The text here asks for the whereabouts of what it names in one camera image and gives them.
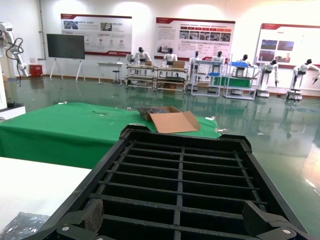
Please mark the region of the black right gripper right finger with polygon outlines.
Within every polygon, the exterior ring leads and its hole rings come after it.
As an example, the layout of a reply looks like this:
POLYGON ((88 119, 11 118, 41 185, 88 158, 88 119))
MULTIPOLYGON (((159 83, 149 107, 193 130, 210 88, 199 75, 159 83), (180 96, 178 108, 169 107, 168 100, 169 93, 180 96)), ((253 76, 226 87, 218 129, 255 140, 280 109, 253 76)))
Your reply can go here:
POLYGON ((284 217, 267 213, 252 201, 246 201, 243 208, 243 224, 250 240, 309 240, 305 233, 284 217))

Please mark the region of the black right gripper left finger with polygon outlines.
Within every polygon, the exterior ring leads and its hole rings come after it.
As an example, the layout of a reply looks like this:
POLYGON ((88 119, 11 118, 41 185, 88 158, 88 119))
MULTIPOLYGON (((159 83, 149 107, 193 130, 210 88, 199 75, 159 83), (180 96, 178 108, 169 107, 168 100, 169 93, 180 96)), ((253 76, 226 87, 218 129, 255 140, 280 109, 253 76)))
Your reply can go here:
POLYGON ((84 209, 68 212, 56 225, 28 236, 27 240, 94 240, 103 222, 100 199, 91 199, 84 209))

